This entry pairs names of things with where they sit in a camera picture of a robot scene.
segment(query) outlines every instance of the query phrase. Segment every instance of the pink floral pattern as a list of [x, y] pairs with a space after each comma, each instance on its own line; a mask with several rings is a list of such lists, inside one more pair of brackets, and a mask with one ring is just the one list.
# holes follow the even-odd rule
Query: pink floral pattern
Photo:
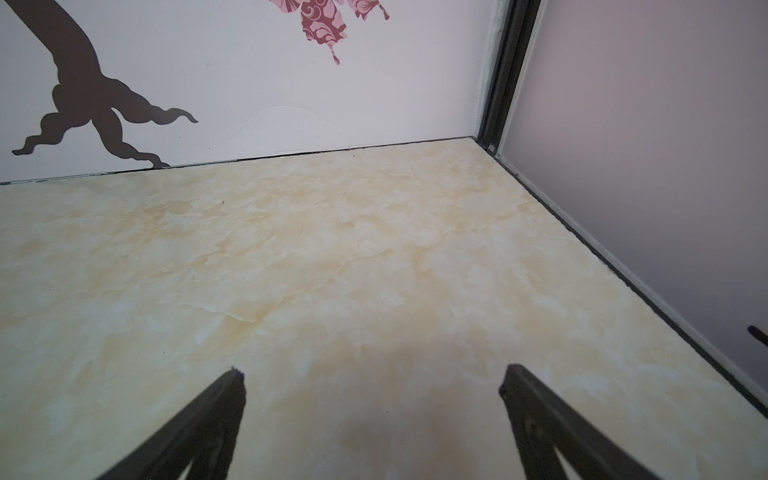
[[[328, 45], [331, 55], [336, 64], [339, 64], [339, 58], [333, 50], [333, 46], [346, 38], [346, 24], [341, 16], [341, 12], [336, 7], [344, 4], [344, 0], [270, 0], [277, 5], [283, 13], [291, 13], [296, 10], [301, 11], [301, 26], [303, 27], [306, 39], [316, 41], [318, 44]], [[375, 7], [381, 8], [384, 13], [384, 19], [389, 20], [389, 14], [381, 5], [379, 0], [347, 0], [349, 7], [355, 12], [355, 16], [363, 20], [368, 18], [368, 14]]]

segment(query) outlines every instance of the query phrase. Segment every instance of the wall decal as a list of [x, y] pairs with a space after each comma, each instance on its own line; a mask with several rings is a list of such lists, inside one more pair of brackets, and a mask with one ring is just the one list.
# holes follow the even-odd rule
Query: wall decal
[[[304, 28], [304, 34], [309, 41], [316, 41], [319, 44], [326, 44], [331, 50], [333, 60], [339, 64], [339, 58], [333, 51], [333, 46], [346, 38], [346, 24], [341, 16], [341, 12], [336, 8], [336, 3], [344, 4], [344, 0], [270, 0], [284, 13], [301, 11], [301, 25]], [[349, 7], [355, 12], [355, 16], [363, 20], [368, 18], [368, 14], [375, 7], [381, 8], [384, 13], [384, 19], [389, 20], [389, 14], [381, 5], [379, 0], [347, 0]]]
[[40, 144], [56, 145], [67, 130], [93, 122], [101, 142], [119, 158], [150, 161], [153, 168], [167, 167], [156, 154], [137, 151], [123, 142], [117, 109], [126, 121], [143, 124], [169, 124], [192, 115], [179, 108], [163, 110], [133, 92], [126, 84], [101, 73], [91, 40], [55, 0], [5, 0], [32, 33], [51, 52], [58, 68], [59, 84], [53, 88], [53, 102], [58, 110], [40, 121], [41, 133], [27, 137], [16, 155], [29, 155]]

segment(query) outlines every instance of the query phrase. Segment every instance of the beige marble surface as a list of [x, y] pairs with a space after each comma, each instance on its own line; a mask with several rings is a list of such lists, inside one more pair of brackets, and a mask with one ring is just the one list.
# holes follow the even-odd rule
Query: beige marble surface
[[230, 478], [522, 478], [510, 362], [665, 478], [768, 477], [768, 421], [469, 139], [0, 202], [2, 478], [95, 477], [230, 366]]

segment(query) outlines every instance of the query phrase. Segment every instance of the gray panel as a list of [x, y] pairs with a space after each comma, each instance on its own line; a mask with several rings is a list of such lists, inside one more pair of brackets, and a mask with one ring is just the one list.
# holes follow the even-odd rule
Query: gray panel
[[548, 0], [501, 155], [768, 389], [768, 2]]

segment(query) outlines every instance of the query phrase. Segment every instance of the white wall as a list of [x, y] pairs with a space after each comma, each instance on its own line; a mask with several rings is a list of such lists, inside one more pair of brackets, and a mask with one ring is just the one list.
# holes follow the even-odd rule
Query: white wall
[[764, 400], [766, 25], [764, 0], [548, 0], [501, 148]]
[[[130, 124], [124, 139], [170, 165], [424, 141], [476, 133], [498, 0], [384, 0], [348, 38], [306, 40], [269, 0], [58, 0], [105, 76], [198, 121]], [[51, 54], [0, 2], [0, 181], [149, 167], [109, 154], [91, 124], [15, 156], [55, 111]]]

